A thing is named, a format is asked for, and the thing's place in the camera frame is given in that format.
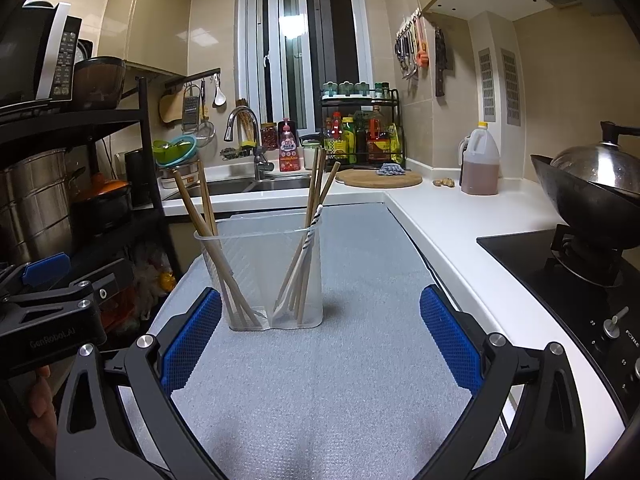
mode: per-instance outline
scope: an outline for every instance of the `faucet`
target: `faucet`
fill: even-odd
[[[251,122],[254,126],[254,132],[256,137],[256,145],[254,146],[254,177],[256,180],[264,180],[265,171],[273,171],[274,165],[269,162],[264,156],[262,150],[262,140],[260,139],[260,124],[258,124],[258,118],[255,116],[254,111],[248,106],[237,106],[229,114],[229,120],[226,122],[225,141],[231,142],[234,140],[234,123],[238,118],[240,112],[247,112],[251,117]]]

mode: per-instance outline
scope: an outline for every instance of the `metal screw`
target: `metal screw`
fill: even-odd
[[[151,334],[141,335],[136,341],[138,348],[148,348],[154,342],[154,337]]]
[[[80,349],[78,350],[78,353],[82,356],[82,357],[87,357],[88,355],[91,354],[91,352],[94,351],[94,346],[91,343],[87,343],[85,345],[82,345],[80,347]]]
[[[562,355],[564,353],[564,348],[562,348],[560,343],[551,343],[549,345],[549,350],[551,350],[551,353],[555,355]]]
[[[493,333],[489,336],[489,343],[494,346],[504,346],[507,339],[502,334]]]

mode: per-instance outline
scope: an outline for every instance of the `gray tablecloth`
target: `gray tablecloth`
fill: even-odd
[[[470,399],[418,311],[433,279],[382,204],[322,213],[324,321],[308,330],[232,332],[220,322],[172,399],[230,479],[409,479]],[[151,332],[210,284],[197,258]],[[145,455],[162,465],[129,390]],[[497,428],[481,462],[497,454]]]

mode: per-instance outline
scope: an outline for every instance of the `microwave control panel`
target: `microwave control panel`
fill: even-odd
[[[80,18],[69,16],[66,19],[62,32],[58,60],[53,76],[53,85],[49,97],[55,101],[71,99],[72,83],[74,78],[74,61],[76,59],[76,47],[78,46],[78,34],[80,33]]]

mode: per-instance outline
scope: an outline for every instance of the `white ladle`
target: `white ladle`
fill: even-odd
[[[220,89],[220,74],[214,74],[213,81],[216,82],[216,96],[213,99],[213,104],[214,106],[222,106],[224,103],[226,103],[226,96]]]

